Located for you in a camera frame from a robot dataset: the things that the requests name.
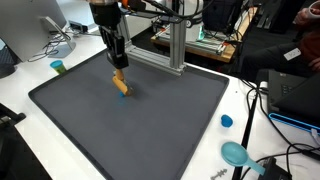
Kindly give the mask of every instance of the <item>laptop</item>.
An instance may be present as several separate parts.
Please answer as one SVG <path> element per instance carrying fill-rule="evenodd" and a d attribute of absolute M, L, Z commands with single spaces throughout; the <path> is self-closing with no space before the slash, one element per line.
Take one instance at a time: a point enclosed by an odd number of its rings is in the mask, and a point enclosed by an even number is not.
<path fill-rule="evenodd" d="M 306 79 L 269 70 L 268 112 L 272 120 L 320 132 L 320 73 Z"/>

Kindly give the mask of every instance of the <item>green cup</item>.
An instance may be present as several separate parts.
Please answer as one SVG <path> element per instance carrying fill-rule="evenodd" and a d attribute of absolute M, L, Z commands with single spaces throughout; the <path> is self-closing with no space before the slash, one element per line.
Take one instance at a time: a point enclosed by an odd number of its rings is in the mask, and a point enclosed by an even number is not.
<path fill-rule="evenodd" d="M 66 72 L 66 68 L 63 65 L 63 62 L 61 60 L 56 60 L 53 61 L 50 66 L 58 73 L 58 74 L 62 74 L 64 72 Z"/>

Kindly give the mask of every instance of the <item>person's hand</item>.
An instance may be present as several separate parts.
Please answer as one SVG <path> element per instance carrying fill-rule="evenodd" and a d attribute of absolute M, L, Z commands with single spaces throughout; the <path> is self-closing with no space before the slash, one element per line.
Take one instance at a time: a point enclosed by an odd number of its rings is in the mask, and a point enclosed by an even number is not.
<path fill-rule="evenodd" d="M 309 63 L 309 66 L 311 67 L 312 71 L 320 72 L 320 57 L 312 60 Z"/>
<path fill-rule="evenodd" d="M 320 15 L 320 0 L 318 0 L 311 8 L 310 12 L 314 15 Z M 303 8 L 301 11 L 298 12 L 297 16 L 294 19 L 294 22 L 297 25 L 305 25 L 312 21 L 313 18 L 310 17 L 309 8 Z"/>
<path fill-rule="evenodd" d="M 305 25 L 309 23 L 310 19 L 308 18 L 308 8 L 303 8 L 301 11 L 299 11 L 296 18 L 294 19 L 294 22 L 297 25 Z"/>

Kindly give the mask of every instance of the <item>white desk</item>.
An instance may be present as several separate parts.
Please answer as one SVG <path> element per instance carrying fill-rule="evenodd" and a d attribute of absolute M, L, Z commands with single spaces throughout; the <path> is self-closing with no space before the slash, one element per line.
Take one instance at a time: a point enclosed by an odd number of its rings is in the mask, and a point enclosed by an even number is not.
<path fill-rule="evenodd" d="M 263 82 L 262 87 L 267 87 L 267 83 Z M 263 106 L 264 110 L 266 107 L 266 96 L 263 95 Z M 287 139 L 292 143 L 304 143 L 314 147 L 318 147 L 315 141 L 312 139 L 310 133 L 294 128 L 292 126 L 285 125 L 283 123 L 273 121 L 279 130 L 284 134 Z M 253 160 L 260 158 L 285 153 L 288 144 L 280 137 L 276 130 L 272 127 L 271 123 L 265 117 L 260 108 L 260 102 L 257 102 L 257 107 L 252 123 L 252 130 L 250 134 L 248 153 Z M 277 157 L 277 165 L 287 171 L 286 157 Z M 308 158 L 302 154 L 295 154 L 289 156 L 290 171 L 293 180 L 316 180 L 320 176 L 320 162 Z M 257 180 L 258 173 L 250 170 L 246 175 L 246 178 L 250 180 Z"/>
<path fill-rule="evenodd" d="M 75 41 L 77 47 L 74 52 L 63 59 L 66 68 L 79 64 L 105 48 L 101 37 L 81 36 Z M 17 113 L 27 115 L 16 128 L 53 179 L 104 179 L 28 97 L 29 91 L 57 75 L 49 66 L 53 60 L 44 58 L 34 63 L 19 64 L 14 74 L 0 80 L 0 102 Z M 233 175 L 234 168 L 223 161 L 220 147 L 225 141 L 240 143 L 242 140 L 248 114 L 245 101 L 248 88 L 238 79 L 229 78 L 230 84 L 183 175 L 184 180 L 208 180 L 224 168 L 228 172 L 223 179 L 231 179 Z M 220 124 L 223 114 L 228 114 L 234 120 L 229 129 Z"/>

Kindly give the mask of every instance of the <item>blue object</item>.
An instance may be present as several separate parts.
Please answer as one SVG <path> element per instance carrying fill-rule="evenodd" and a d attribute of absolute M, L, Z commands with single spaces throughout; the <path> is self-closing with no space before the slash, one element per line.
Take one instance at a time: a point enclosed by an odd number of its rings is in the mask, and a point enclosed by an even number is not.
<path fill-rule="evenodd" d="M 226 142 L 221 147 L 222 158 L 230 165 L 235 167 L 249 166 L 251 169 L 263 175 L 265 168 L 254 162 L 248 155 L 247 150 L 235 142 Z"/>
<path fill-rule="evenodd" d="M 125 97 L 126 95 L 123 94 L 123 92 L 119 92 L 120 97 Z"/>
<path fill-rule="evenodd" d="M 199 35 L 198 35 L 198 41 L 202 41 L 204 39 L 204 32 L 203 32 L 203 27 L 200 26 L 200 30 L 199 30 Z"/>
<path fill-rule="evenodd" d="M 308 124 L 308 123 L 305 123 L 305 122 L 302 122 L 299 120 L 292 119 L 292 118 L 289 118 L 287 116 L 283 116 L 283 115 L 280 115 L 277 113 L 270 113 L 269 118 L 271 120 L 279 121 L 281 123 L 284 123 L 284 124 L 287 124 L 287 125 L 290 125 L 295 128 L 302 129 L 302 130 L 305 130 L 308 132 L 311 132 L 311 129 L 316 129 L 316 130 L 318 130 L 318 132 L 319 132 L 318 134 L 320 135 L 320 127 L 317 127 L 317 126 L 314 126 L 314 125 L 311 125 L 311 124 Z"/>
<path fill-rule="evenodd" d="M 228 115 L 221 116 L 221 124 L 223 127 L 230 127 L 233 124 L 233 120 Z"/>
<path fill-rule="evenodd" d="M 57 68 L 57 67 L 60 67 L 62 64 L 63 64 L 63 63 L 62 63 L 61 60 L 56 60 L 56 61 L 53 61 L 53 62 L 50 64 L 50 66 L 51 66 L 52 68 Z"/>

